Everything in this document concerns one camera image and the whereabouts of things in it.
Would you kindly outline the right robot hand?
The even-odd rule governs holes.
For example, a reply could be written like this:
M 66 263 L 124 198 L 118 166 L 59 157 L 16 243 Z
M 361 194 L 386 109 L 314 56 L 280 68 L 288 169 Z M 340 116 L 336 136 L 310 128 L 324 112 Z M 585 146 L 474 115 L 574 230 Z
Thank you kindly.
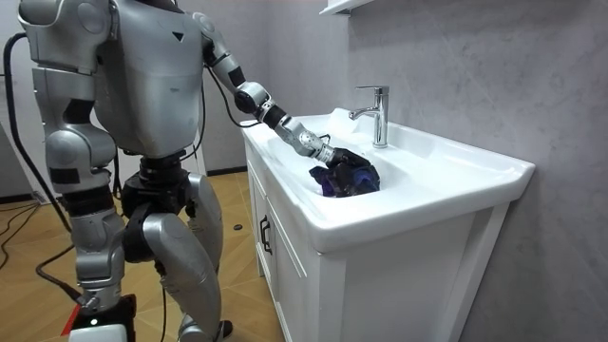
M 122 296 L 106 311 L 89 313 L 79 308 L 66 323 L 62 335 L 68 342 L 135 342 L 136 311 L 134 294 Z

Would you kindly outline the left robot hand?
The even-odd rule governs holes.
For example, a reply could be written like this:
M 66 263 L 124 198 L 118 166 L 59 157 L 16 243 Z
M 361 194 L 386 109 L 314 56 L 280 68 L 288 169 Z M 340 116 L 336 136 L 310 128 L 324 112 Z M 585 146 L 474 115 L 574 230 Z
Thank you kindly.
M 326 165 L 339 178 L 352 178 L 360 174 L 377 177 L 377 171 L 370 161 L 346 148 L 336 147 Z

